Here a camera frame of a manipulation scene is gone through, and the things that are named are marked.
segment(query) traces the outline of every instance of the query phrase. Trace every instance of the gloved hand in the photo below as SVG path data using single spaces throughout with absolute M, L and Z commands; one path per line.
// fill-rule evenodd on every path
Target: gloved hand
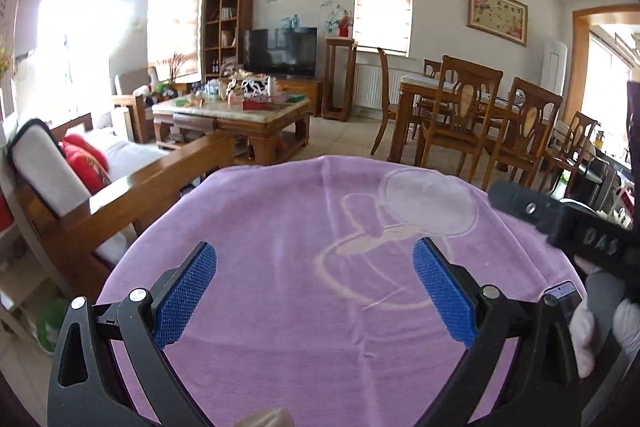
M 593 313 L 587 308 L 587 299 L 583 300 L 575 309 L 571 324 L 569 324 L 580 378 L 588 377 L 595 364 L 589 344 L 596 324 Z M 620 302 L 613 315 L 612 330 L 626 354 L 634 353 L 640 349 L 640 305 L 633 304 L 628 299 Z

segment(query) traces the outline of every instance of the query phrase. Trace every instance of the bookshelf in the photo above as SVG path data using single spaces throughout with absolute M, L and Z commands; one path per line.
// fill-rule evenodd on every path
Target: bookshelf
M 204 16 L 203 70 L 209 79 L 220 76 L 226 58 L 244 62 L 244 32 L 254 27 L 254 0 L 205 0 Z

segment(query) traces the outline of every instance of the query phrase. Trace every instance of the phone screen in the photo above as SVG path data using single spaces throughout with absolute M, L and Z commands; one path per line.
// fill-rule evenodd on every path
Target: phone screen
M 551 286 L 551 288 L 545 290 L 545 295 L 553 295 L 558 299 L 560 309 L 567 324 L 571 322 L 571 317 L 574 316 L 575 309 L 578 307 L 578 304 L 582 302 L 582 297 L 580 297 L 578 290 L 571 281 L 565 281 Z

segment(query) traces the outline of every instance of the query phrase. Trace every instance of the purple tablecloth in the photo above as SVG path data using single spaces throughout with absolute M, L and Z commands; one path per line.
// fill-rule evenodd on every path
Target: purple tablecloth
M 414 273 L 412 247 L 425 235 L 511 298 L 535 301 L 567 279 L 584 293 L 560 251 L 471 185 L 324 156 L 217 172 L 135 242 L 100 302 L 151 287 L 208 241 L 218 272 L 165 353 L 215 425 L 286 407 L 297 427 L 410 427 L 464 349 Z M 490 409 L 511 352 L 477 415 Z M 136 405 L 153 417 L 119 354 Z

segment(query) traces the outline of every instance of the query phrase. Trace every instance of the blue textured pad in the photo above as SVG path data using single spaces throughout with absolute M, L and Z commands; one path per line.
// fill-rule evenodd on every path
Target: blue textured pad
M 436 253 L 424 241 L 415 244 L 414 269 L 449 334 L 469 349 L 478 333 L 474 308 Z
M 160 349 L 176 342 L 216 274 L 216 251 L 206 243 L 156 308 L 154 340 Z

